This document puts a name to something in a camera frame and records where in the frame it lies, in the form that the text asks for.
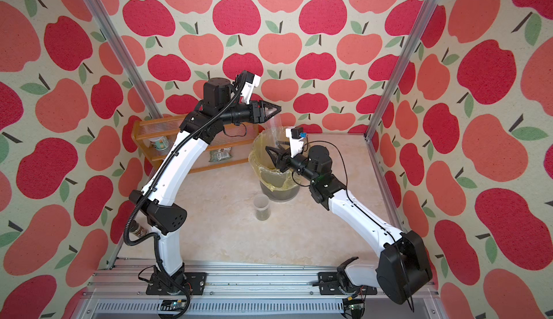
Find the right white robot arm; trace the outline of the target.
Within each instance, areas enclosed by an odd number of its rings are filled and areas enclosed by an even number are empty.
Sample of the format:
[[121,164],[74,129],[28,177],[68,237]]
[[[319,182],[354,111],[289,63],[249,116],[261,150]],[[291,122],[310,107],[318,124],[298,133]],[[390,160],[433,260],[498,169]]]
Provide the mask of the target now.
[[302,155],[268,146],[266,153],[279,171],[291,171],[308,180],[315,202],[348,223],[378,256],[376,267],[357,257],[338,266],[337,283],[344,294],[374,287],[401,305],[431,281],[433,273],[422,238],[388,224],[361,204],[332,172],[333,160],[326,147],[314,146]]

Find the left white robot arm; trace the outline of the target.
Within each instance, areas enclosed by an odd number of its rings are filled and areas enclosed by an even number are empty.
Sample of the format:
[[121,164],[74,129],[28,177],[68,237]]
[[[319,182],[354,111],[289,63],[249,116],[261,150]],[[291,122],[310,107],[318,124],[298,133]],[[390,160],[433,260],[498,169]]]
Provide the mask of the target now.
[[260,81],[260,76],[243,71],[234,81],[214,78],[204,84],[203,99],[182,121],[161,166],[144,188],[131,192],[129,199],[135,204],[132,217],[142,212],[152,230],[133,241],[128,223],[124,242],[136,246],[149,238],[154,239],[156,264],[147,280],[147,295],[189,296],[193,293],[184,271],[179,239],[187,211],[174,201],[196,160],[227,125],[262,124],[280,112],[278,105],[252,100],[251,95]]

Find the tall clear jar with beans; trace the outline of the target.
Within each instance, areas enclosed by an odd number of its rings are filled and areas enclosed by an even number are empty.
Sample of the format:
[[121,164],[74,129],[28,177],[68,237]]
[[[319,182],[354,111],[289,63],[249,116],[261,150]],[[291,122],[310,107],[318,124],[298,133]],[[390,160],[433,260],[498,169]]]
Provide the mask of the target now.
[[280,113],[272,117],[266,127],[269,133],[269,146],[278,147],[280,143],[288,142]]

